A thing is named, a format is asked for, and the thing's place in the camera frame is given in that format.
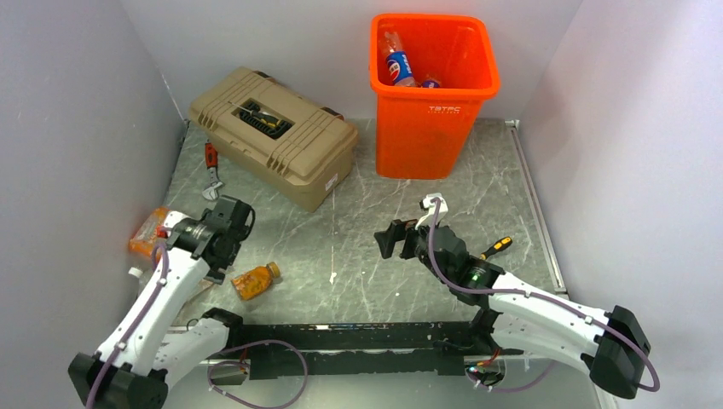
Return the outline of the large orange bottle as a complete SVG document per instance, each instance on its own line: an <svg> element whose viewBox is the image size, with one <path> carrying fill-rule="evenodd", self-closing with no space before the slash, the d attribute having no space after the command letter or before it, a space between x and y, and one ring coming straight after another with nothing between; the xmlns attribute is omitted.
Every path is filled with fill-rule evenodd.
<svg viewBox="0 0 723 409"><path fill-rule="evenodd" d="M131 253L147 260L150 259L156 242L165 238L163 234L159 235L159 228L164 226L169 212L170 210L166 207L159 207L151 212L129 240L128 247Z"/></svg>

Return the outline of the red label clear bottle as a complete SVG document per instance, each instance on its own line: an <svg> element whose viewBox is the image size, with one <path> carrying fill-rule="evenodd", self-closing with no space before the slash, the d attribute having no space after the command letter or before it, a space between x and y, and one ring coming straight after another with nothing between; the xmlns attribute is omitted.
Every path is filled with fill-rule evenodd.
<svg viewBox="0 0 723 409"><path fill-rule="evenodd" d="M136 278L138 282L141 283L144 276L144 271L137 267L130 267L128 270L128 274Z"/></svg>

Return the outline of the pepsi bottle large blue label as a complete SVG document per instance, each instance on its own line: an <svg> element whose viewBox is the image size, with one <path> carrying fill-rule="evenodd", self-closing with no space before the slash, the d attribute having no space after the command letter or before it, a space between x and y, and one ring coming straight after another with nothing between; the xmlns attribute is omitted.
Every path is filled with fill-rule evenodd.
<svg viewBox="0 0 723 409"><path fill-rule="evenodd" d="M428 77L428 78L426 78L425 80L423 80L423 81L420 83L419 86L420 86L421 88L426 88L426 89L436 89L436 88L441 88L441 87L442 87L440 81L439 81L437 78L434 78L434 77Z"/></svg>

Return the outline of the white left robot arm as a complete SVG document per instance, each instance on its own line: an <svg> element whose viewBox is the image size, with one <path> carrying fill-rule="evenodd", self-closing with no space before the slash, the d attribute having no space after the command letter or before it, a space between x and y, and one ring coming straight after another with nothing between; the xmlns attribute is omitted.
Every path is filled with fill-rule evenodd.
<svg viewBox="0 0 723 409"><path fill-rule="evenodd" d="M129 312L93 354L77 354L68 374L87 408L160 408L202 360L232 358L245 346L243 319L211 308L183 333L169 330L199 282L222 284L255 223L240 199L221 196L198 219L170 211L157 226L153 274Z"/></svg>

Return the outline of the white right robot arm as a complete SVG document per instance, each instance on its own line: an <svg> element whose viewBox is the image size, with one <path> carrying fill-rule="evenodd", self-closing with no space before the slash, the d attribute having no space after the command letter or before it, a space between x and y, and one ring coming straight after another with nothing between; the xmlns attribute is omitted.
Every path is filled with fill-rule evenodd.
<svg viewBox="0 0 723 409"><path fill-rule="evenodd" d="M402 244L401 259L422 263L459 301L478 309L470 342L481 354L516 349L573 367L600 389L633 399L646 386L651 345L636 315L563 299L473 256L448 226L394 220L373 235L382 258Z"/></svg>

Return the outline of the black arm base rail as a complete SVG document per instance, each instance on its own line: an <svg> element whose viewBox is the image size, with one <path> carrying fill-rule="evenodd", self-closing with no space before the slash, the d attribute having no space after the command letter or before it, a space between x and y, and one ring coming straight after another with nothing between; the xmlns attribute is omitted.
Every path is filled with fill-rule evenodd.
<svg viewBox="0 0 723 409"><path fill-rule="evenodd" d="M461 376L500 351L466 321L327 325L244 325L225 351L253 380L285 376L434 372Z"/></svg>

